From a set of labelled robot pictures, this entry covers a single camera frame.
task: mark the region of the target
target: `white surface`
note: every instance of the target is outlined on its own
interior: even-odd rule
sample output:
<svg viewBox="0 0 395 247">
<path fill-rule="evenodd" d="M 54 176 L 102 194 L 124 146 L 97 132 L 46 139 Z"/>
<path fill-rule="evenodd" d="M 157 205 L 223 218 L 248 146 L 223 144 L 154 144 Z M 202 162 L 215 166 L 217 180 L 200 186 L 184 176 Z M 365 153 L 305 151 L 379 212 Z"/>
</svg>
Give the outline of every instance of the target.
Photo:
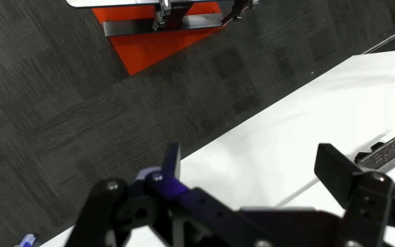
<svg viewBox="0 0 395 247">
<path fill-rule="evenodd" d="M 66 240 L 71 238 L 73 228 L 62 232 L 57 238 L 51 239 L 42 247 L 65 247 Z M 132 231 L 132 238 L 127 247 L 165 247 L 150 228 L 141 228 Z"/>
<path fill-rule="evenodd" d="M 276 206 L 316 179 L 320 143 L 352 157 L 389 132 L 395 133 L 395 52 L 355 57 L 184 159 L 182 180 L 232 209 Z M 294 203 L 319 203 L 308 199 Z M 319 206 L 339 210 L 334 203 Z M 143 240 L 152 236 L 142 231 Z"/>
<path fill-rule="evenodd" d="M 209 0 L 171 0 L 172 3 L 183 3 L 183 2 L 209 2 Z M 68 0 L 68 3 L 73 7 L 101 7 L 101 6 L 145 6 L 145 4 L 156 4 L 160 0 Z"/>
</svg>

